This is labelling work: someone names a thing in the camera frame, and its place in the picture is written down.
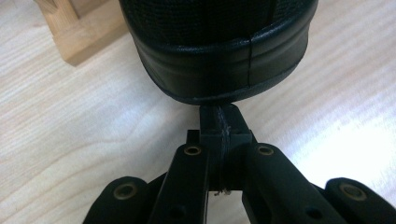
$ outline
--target light wood surface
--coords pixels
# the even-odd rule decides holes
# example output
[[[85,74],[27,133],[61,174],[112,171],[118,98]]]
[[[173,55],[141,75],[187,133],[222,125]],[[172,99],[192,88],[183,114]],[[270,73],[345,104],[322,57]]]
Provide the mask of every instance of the light wood surface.
[[[35,1],[61,57],[73,65],[84,62],[128,30],[119,0]]]
[[[345,176],[396,205],[396,2],[320,1],[308,50],[271,90],[237,102],[259,141],[313,183]],[[198,107],[165,96],[130,35],[65,63],[36,3],[0,2],[0,223],[81,223],[112,180],[169,167]],[[248,223],[241,194],[208,223]]]

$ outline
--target black leather cushion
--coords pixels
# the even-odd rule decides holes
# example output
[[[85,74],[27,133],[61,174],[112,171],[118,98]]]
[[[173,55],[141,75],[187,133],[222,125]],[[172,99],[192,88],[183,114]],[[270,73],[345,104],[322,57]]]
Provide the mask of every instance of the black leather cushion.
[[[153,81],[192,105],[265,91],[303,58],[318,0],[120,0]]]

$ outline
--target wooden floor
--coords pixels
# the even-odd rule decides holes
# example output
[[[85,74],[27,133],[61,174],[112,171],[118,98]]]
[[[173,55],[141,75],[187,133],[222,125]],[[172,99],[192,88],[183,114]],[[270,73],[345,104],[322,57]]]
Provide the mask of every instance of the wooden floor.
[[[271,90],[237,102],[259,141],[313,183],[345,176],[396,205],[396,2],[319,1],[308,50]],[[0,1],[0,223],[81,223],[112,180],[165,172],[198,107],[165,96],[130,35],[65,63],[33,1]],[[248,223],[241,194],[207,223]]]

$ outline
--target wooden block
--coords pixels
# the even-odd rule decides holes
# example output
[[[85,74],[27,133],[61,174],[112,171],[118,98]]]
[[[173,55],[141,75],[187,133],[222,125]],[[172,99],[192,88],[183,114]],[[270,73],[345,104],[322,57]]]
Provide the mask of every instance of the wooden block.
[[[95,9],[81,18],[69,0],[53,0],[55,12],[45,7],[53,6],[52,0],[36,1],[62,58],[73,65],[82,63],[128,31],[118,0],[108,0],[100,6],[96,4]]]
[[[35,0],[35,2],[50,13],[55,13],[58,9],[53,0]]]

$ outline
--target screw hole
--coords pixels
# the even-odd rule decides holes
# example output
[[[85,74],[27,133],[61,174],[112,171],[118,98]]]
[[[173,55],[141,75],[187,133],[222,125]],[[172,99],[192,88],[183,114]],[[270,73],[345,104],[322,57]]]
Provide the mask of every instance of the screw hole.
[[[350,199],[361,202],[367,199],[366,193],[358,187],[353,185],[342,183],[340,190]]]
[[[321,218],[323,218],[323,215],[321,214],[321,212],[315,207],[307,207],[307,208],[305,208],[305,213],[309,217],[312,217],[313,219],[321,219]]]
[[[259,146],[257,149],[259,150],[259,153],[263,156],[271,156],[272,154],[274,154],[274,150],[269,147]]]
[[[184,206],[176,205],[169,211],[169,216],[172,219],[181,219],[186,216],[186,209]]]
[[[114,190],[114,197],[118,200],[127,200],[134,197],[137,193],[137,187],[133,182],[119,185]]]
[[[198,147],[186,147],[184,149],[184,153],[186,153],[189,156],[196,156],[201,153],[201,149]]]

